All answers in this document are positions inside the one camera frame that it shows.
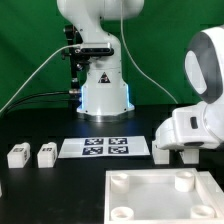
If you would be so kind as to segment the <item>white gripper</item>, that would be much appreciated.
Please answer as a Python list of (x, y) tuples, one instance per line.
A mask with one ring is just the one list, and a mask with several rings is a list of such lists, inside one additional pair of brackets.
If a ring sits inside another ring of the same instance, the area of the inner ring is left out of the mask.
[(224, 143), (224, 105), (205, 102), (177, 108), (156, 130), (161, 150), (215, 149)]

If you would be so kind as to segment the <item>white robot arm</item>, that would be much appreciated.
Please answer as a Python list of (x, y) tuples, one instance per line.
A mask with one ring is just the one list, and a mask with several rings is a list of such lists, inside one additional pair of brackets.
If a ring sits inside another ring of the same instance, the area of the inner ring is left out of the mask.
[[(134, 109), (122, 79), (121, 50), (124, 39), (104, 31), (101, 20), (137, 16), (144, 0), (57, 0), (64, 18), (74, 25), (81, 42), (73, 47), (87, 70), (77, 112), (90, 119), (114, 119)], [(184, 60), (188, 81), (201, 101), (177, 108), (156, 131), (157, 148), (215, 149), (224, 143), (224, 26), (205, 29), (191, 40)]]

